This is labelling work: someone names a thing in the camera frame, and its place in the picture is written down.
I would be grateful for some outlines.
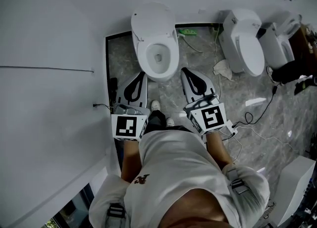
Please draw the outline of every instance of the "electrical cable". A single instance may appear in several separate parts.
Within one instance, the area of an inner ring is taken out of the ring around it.
[[[228,134],[222,132],[221,130],[219,130],[219,131],[220,131],[222,134],[224,134],[224,135],[226,135],[226,136],[229,136]],[[240,155],[240,153],[241,153],[241,151],[242,151],[242,143],[240,143],[238,139],[236,139],[236,141],[241,145],[241,148],[240,148],[240,151],[239,151],[237,157],[233,160],[233,162],[235,162],[235,161],[238,159],[238,157],[239,157],[239,155]]]
[[[238,159],[238,157],[239,157],[239,155],[240,155],[240,153],[242,151],[242,143],[240,143],[238,139],[236,139],[236,141],[241,145],[241,148],[240,148],[240,151],[238,153],[238,156],[233,160],[233,162],[235,162]]]
[[[63,71],[77,71],[77,72],[92,72],[92,73],[94,73],[94,71],[93,71],[93,70],[80,70],[80,69],[55,68],[55,67],[35,67],[35,66],[0,66],[0,68],[63,70]]]
[[[106,106],[110,111],[111,111],[111,108],[113,108],[113,107],[110,107],[110,106],[108,106],[108,105],[106,105],[106,104],[103,104],[103,103],[93,104],[93,107],[98,107],[98,106]]]
[[[215,40],[214,40],[214,48],[215,48],[215,50],[214,50],[214,55],[215,55],[215,57],[216,57],[216,64],[218,64],[218,58],[217,58],[217,38],[218,38],[219,30],[220,30],[220,23],[218,24],[218,31],[217,31],[216,38],[215,38]],[[220,89],[220,96],[219,96],[219,101],[220,101],[220,99],[221,99],[220,74],[218,74],[218,80],[219,80],[219,89]]]
[[[228,139],[232,138],[233,136],[234,136],[234,135],[231,135],[231,137],[228,137],[228,138],[226,138],[226,139],[222,139],[222,141],[228,140]]]
[[[203,51],[198,50],[198,49],[194,48],[193,46],[191,46],[191,45],[188,43],[188,41],[186,41],[185,35],[183,35],[183,34],[178,34],[177,36],[178,36],[178,37],[182,37],[183,40],[185,41],[185,43],[186,43],[190,48],[192,48],[194,51],[197,51],[197,52],[199,52],[199,53],[203,53]]]
[[[276,137],[263,137],[260,134],[258,134],[253,128],[251,127],[242,127],[242,126],[238,126],[237,128],[244,128],[244,129],[251,129],[255,134],[257,134],[260,138],[264,139],[264,140],[269,140],[271,138],[279,141],[282,145],[288,145],[289,147],[291,147],[291,149],[295,152],[299,152],[299,150],[294,150],[294,148],[289,144],[289,143],[283,143],[282,141],[280,141],[279,139],[277,139]]]
[[[249,125],[249,124],[254,125],[254,124],[256,124],[256,123],[262,118],[262,116],[263,116],[264,113],[266,112],[268,106],[269,106],[269,105],[271,104],[271,102],[273,101],[273,97],[274,97],[274,95],[276,94],[276,90],[277,90],[277,87],[278,87],[278,86],[279,86],[279,85],[273,87],[272,98],[271,98],[271,100],[269,101],[268,105],[266,106],[265,110],[263,111],[262,115],[256,120],[255,123],[252,122],[252,121],[253,121],[253,114],[251,114],[250,112],[246,112],[246,113],[244,114],[244,118],[245,118],[245,120],[246,120],[247,123],[238,121],[238,122],[236,122],[236,123],[232,126],[232,128],[235,128],[239,123],[242,123],[242,124],[244,124],[244,125]],[[248,121],[248,119],[247,119],[247,115],[248,115],[248,114],[250,114],[250,115],[252,116],[252,119],[251,119],[250,121]]]

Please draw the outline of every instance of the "white sneaker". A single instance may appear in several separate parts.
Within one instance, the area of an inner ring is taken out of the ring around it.
[[[271,79],[271,81],[273,83],[276,83],[276,81],[274,81],[273,78],[272,78],[273,69],[271,67],[269,67],[269,66],[266,67],[266,73],[269,76],[269,78]]]
[[[173,127],[173,126],[175,126],[174,120],[172,118],[168,117],[166,120],[166,127]]]
[[[151,111],[160,110],[160,104],[157,100],[153,100],[151,103]]]

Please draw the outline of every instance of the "toilet bowl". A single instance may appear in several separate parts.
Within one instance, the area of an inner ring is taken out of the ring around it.
[[[170,9],[156,2],[143,4],[133,12],[131,26],[142,70],[153,81],[169,80],[179,62],[175,19]]]
[[[274,16],[272,20],[260,38],[260,43],[267,64],[277,70],[295,60],[289,39],[301,27],[302,16],[285,11]]]
[[[230,11],[219,36],[224,56],[235,73],[258,76],[264,69],[264,54],[256,34],[261,26],[257,14],[247,9]]]

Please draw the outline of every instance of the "white cable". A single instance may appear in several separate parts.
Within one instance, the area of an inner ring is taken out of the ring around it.
[[[251,129],[255,134],[257,134],[259,137],[261,137],[261,138],[264,139],[264,140],[269,140],[269,139],[271,139],[271,138],[276,139],[276,140],[279,141],[282,145],[285,145],[285,144],[286,144],[286,145],[288,145],[289,147],[291,147],[293,151],[299,152],[299,150],[294,150],[294,148],[293,148],[289,143],[283,143],[283,142],[281,142],[280,140],[278,140],[276,137],[263,137],[263,136],[261,136],[260,134],[258,134],[258,133],[257,133],[253,128],[251,128],[251,127],[238,126],[237,128]]]
[[[241,148],[240,148],[240,151],[238,153],[238,156],[233,160],[233,162],[235,162],[238,159],[238,157],[239,157],[239,155],[240,155],[240,153],[242,151],[242,143],[240,143],[238,139],[236,139],[236,141],[241,145]]]
[[[186,43],[190,48],[192,48],[193,50],[195,50],[195,51],[197,51],[197,52],[199,52],[199,53],[203,53],[203,51],[198,50],[198,49],[194,48],[193,46],[191,46],[191,45],[188,43],[188,41],[186,41],[185,35],[183,35],[183,34],[178,34],[177,37],[182,37],[182,38],[184,39],[185,43]]]
[[[216,64],[218,64],[218,58],[217,58],[217,38],[218,38],[219,30],[220,30],[220,23],[218,24],[218,31],[217,31],[216,39],[214,40],[214,48],[215,48],[214,55],[215,55],[215,57],[216,57]],[[221,99],[220,74],[218,74],[218,80],[219,80],[219,89],[220,89],[220,96],[219,96],[219,101],[220,101],[220,99]]]
[[[231,136],[231,135],[228,135],[228,134],[222,132],[221,130],[219,130],[219,131],[220,131],[222,134],[226,135],[226,136]],[[240,143],[238,139],[236,139],[236,141],[241,145],[241,148],[240,148],[240,151],[239,151],[239,153],[238,153],[238,156],[233,160],[233,162],[235,162],[235,161],[238,159],[238,157],[239,157],[239,155],[240,155],[240,153],[241,153],[241,151],[242,151],[242,143]]]

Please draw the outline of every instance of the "toilet tank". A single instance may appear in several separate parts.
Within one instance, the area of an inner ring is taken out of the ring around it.
[[[256,35],[262,22],[258,15],[247,9],[231,10],[223,23],[224,31],[229,35],[248,33]]]

